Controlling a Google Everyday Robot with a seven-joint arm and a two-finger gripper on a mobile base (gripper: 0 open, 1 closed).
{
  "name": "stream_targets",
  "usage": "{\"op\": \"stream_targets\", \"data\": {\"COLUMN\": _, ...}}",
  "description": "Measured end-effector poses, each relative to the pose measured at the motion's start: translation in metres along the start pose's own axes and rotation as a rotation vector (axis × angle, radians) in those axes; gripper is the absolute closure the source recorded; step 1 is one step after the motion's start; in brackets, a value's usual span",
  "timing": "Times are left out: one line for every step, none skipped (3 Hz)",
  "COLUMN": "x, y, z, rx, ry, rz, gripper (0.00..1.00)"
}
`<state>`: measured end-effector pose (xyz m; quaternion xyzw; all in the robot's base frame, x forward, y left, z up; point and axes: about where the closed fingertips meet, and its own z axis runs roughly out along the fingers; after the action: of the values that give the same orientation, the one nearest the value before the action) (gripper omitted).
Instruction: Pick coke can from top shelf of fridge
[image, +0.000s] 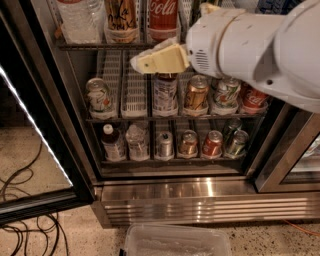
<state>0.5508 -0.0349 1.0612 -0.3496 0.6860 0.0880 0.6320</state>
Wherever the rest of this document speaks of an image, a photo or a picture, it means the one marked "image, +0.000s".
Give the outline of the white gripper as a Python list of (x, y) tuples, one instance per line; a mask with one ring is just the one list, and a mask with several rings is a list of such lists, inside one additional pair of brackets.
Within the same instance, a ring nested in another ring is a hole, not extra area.
[(200, 13), (202, 17), (187, 32), (186, 45), (179, 44), (176, 37), (169, 38), (134, 56), (130, 60), (132, 68), (140, 74), (182, 73), (191, 62), (198, 73), (221, 78), (219, 48), (223, 35), (245, 10), (220, 8), (204, 2), (200, 4)]

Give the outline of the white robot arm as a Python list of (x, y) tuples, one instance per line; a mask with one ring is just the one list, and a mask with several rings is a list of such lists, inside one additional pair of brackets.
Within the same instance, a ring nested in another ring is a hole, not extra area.
[(300, 109), (320, 113), (320, 0), (287, 15), (201, 5), (186, 42), (170, 38), (130, 60), (141, 74), (182, 73), (188, 67), (233, 77)]

